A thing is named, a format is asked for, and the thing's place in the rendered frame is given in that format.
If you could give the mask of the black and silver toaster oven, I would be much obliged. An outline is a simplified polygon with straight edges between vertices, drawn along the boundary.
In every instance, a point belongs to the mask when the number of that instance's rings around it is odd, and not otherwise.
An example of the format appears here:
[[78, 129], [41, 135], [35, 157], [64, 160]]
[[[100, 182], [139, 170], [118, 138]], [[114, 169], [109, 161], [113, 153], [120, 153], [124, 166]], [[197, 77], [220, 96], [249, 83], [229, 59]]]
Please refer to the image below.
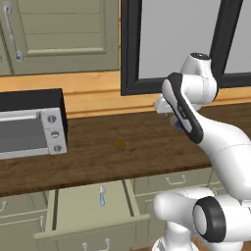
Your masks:
[[61, 88], [0, 92], [0, 160], [67, 152]]

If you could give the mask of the narrow olive drawer front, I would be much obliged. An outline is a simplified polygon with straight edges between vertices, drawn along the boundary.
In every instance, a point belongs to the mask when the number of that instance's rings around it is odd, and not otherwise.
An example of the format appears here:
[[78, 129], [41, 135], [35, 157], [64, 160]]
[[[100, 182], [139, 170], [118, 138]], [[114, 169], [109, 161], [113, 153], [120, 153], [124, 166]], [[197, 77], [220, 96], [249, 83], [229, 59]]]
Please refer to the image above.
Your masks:
[[7, 201], [8, 205], [4, 211], [0, 212], [0, 217], [45, 210], [48, 204], [45, 192], [0, 197], [0, 208], [3, 201]]

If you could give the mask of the black framed window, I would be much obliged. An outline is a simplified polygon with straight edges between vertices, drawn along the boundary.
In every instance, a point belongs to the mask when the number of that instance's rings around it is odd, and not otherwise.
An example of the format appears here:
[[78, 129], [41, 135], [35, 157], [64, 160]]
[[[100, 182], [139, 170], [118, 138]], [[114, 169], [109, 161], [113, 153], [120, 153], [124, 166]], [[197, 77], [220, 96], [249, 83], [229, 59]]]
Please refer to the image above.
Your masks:
[[[243, 0], [221, 0], [210, 50], [218, 88], [251, 86], [251, 72], [225, 73], [242, 3]], [[122, 0], [121, 10], [121, 95], [160, 93], [162, 77], [139, 77], [142, 0]]]

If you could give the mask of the olive wall cupboard door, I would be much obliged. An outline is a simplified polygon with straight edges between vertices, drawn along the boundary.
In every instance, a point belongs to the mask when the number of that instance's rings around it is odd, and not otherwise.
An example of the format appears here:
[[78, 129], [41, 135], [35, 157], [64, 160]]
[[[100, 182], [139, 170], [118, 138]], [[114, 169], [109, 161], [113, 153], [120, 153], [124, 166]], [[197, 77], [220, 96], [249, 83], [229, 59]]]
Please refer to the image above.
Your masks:
[[[22, 62], [15, 59], [5, 1]], [[119, 7], [120, 0], [0, 0], [0, 75], [116, 70]]]

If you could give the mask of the closed olive drawer front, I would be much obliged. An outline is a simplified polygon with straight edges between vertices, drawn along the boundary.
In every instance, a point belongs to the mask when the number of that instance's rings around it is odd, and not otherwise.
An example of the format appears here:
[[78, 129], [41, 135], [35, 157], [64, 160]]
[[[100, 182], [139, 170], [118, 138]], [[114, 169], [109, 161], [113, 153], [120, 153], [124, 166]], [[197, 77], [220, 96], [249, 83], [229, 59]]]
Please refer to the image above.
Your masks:
[[[133, 191], [135, 195], [159, 192], [168, 189], [176, 189], [188, 186], [206, 185], [209, 182], [212, 169], [198, 169], [177, 173], [169, 173], [157, 176], [143, 176], [133, 178], [131, 180]], [[181, 175], [186, 176], [186, 183], [180, 185], [168, 185], [166, 183], [166, 177], [179, 180]]]

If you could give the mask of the open olive drawer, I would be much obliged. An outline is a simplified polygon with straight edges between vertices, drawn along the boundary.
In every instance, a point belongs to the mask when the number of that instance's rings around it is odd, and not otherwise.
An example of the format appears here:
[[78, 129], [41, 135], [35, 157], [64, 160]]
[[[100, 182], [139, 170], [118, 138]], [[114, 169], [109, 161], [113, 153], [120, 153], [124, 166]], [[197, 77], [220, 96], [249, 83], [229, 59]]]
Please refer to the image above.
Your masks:
[[[99, 185], [106, 187], [104, 207]], [[130, 251], [148, 244], [149, 222], [128, 179], [76, 186], [50, 192], [45, 231], [34, 240], [38, 251], [83, 251], [83, 242], [109, 238], [109, 251]]]

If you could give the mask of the olive base cupboard door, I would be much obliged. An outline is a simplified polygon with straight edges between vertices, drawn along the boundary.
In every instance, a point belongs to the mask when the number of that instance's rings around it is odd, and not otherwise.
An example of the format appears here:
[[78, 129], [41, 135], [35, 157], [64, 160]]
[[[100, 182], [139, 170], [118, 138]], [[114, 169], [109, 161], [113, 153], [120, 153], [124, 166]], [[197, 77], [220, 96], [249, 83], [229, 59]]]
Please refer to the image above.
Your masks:
[[45, 228], [45, 211], [0, 217], [0, 251], [38, 251], [33, 235], [42, 232], [40, 216]]
[[165, 229], [165, 222], [159, 220], [154, 213], [153, 210], [153, 199], [155, 193], [147, 193], [136, 195], [135, 199], [138, 204], [138, 208], [141, 214], [149, 214], [150, 215], [150, 222], [148, 227], [148, 244], [154, 244], [157, 239], [159, 239]]

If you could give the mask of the small brown round object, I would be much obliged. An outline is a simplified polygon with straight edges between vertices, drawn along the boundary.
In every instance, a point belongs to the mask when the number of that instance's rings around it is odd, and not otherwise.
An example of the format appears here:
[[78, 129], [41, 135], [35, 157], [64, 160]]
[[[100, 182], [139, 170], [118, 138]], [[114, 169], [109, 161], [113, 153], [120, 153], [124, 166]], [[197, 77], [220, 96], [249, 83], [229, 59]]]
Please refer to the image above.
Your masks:
[[115, 148], [119, 151], [124, 151], [126, 149], [126, 143], [123, 140], [116, 140], [115, 141]]

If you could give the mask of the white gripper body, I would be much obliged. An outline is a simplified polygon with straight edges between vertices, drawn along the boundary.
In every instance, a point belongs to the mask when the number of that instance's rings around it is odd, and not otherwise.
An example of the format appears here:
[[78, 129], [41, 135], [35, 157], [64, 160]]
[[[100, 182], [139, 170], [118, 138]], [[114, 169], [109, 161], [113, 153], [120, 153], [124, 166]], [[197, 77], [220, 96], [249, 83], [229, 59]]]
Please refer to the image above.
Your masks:
[[170, 114], [173, 109], [170, 104], [166, 101], [162, 94], [159, 95], [155, 104], [154, 104], [155, 111], [158, 114]]

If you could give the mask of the blue and white peeler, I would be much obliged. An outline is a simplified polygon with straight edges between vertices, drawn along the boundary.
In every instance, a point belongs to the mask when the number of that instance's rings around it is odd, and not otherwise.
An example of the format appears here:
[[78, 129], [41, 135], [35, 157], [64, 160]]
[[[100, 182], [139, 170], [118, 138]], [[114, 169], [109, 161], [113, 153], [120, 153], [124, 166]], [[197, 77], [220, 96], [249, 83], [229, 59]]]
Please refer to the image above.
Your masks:
[[104, 185], [99, 185], [99, 199], [100, 199], [100, 206], [105, 206], [105, 193], [106, 187]]

